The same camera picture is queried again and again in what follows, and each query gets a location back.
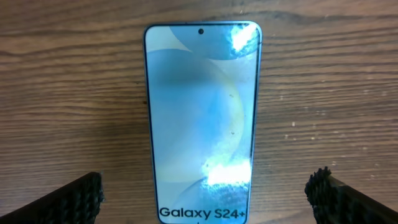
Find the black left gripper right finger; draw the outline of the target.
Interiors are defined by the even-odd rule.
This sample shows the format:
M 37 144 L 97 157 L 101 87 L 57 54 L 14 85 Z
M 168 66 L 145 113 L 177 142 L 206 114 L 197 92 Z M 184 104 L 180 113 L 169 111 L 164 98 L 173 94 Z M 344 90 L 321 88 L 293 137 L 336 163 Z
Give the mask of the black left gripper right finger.
M 397 212 L 331 175 L 327 167 L 314 172 L 305 194 L 317 224 L 397 224 Z

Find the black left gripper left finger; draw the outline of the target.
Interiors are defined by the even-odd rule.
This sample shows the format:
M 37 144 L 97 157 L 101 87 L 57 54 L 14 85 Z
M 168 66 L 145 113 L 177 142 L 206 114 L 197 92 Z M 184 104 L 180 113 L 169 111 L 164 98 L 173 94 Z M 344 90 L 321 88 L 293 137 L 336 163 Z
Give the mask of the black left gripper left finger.
M 91 224 L 104 201 L 102 175 L 79 179 L 1 217 L 1 224 Z

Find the blue Galaxy smartphone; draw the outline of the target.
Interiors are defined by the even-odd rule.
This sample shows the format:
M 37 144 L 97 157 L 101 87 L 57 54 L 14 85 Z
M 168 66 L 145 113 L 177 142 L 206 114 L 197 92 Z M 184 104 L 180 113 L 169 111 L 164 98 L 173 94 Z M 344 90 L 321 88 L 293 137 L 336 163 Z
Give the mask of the blue Galaxy smartphone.
M 153 24 L 143 36 L 161 223 L 246 223 L 262 30 L 252 21 Z

